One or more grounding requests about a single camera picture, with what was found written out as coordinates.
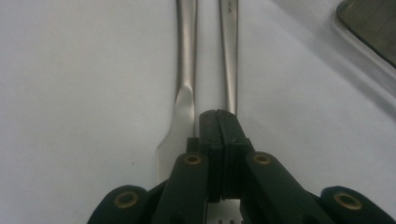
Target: screw hole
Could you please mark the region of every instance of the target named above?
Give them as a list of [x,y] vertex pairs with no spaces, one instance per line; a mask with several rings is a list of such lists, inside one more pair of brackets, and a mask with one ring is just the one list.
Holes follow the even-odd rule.
[[201,163],[201,157],[199,156],[187,156],[184,158],[184,162],[190,165],[195,165]]
[[271,162],[271,159],[263,154],[254,156],[253,160],[259,164],[266,165]]
[[350,210],[360,210],[362,208],[361,201],[345,192],[338,192],[334,194],[336,202]]
[[114,204],[118,208],[129,208],[134,206],[138,201],[138,196],[134,191],[125,191],[117,195]]

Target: knife handle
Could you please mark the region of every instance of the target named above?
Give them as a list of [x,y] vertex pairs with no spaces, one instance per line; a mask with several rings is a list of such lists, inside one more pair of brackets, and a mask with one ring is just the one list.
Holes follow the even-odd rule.
[[196,67],[197,0],[177,3],[177,89],[194,89]]
[[227,110],[236,115],[238,73],[238,0],[219,0]]

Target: knife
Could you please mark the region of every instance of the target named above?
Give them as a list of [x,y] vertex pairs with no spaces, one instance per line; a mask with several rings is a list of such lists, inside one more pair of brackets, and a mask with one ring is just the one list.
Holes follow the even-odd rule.
[[194,137],[194,82],[196,65],[197,0],[177,3],[177,97],[171,128],[157,148],[157,182],[166,180],[177,156]]

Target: white background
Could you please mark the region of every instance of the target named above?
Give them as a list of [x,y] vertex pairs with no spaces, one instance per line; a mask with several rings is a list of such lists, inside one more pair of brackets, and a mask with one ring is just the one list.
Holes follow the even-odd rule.
[[[307,190],[345,186],[396,218],[395,74],[334,24],[339,0],[239,3],[238,118]],[[218,1],[199,1],[196,113],[225,107]],[[174,0],[0,2],[0,222],[85,223],[155,186],[175,99]]]

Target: stainless steel utensil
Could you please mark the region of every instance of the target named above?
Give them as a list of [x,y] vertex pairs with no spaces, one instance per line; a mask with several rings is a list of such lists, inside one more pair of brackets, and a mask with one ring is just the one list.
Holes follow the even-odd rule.
[[194,81],[196,62],[197,0],[177,2],[177,98],[168,135],[157,148],[157,181],[172,172],[178,155],[186,150],[187,139],[194,137]]
[[219,0],[227,110],[236,114],[238,72],[238,0]]
[[[219,0],[227,110],[237,112],[238,0]],[[239,200],[208,205],[207,223],[241,223]]]

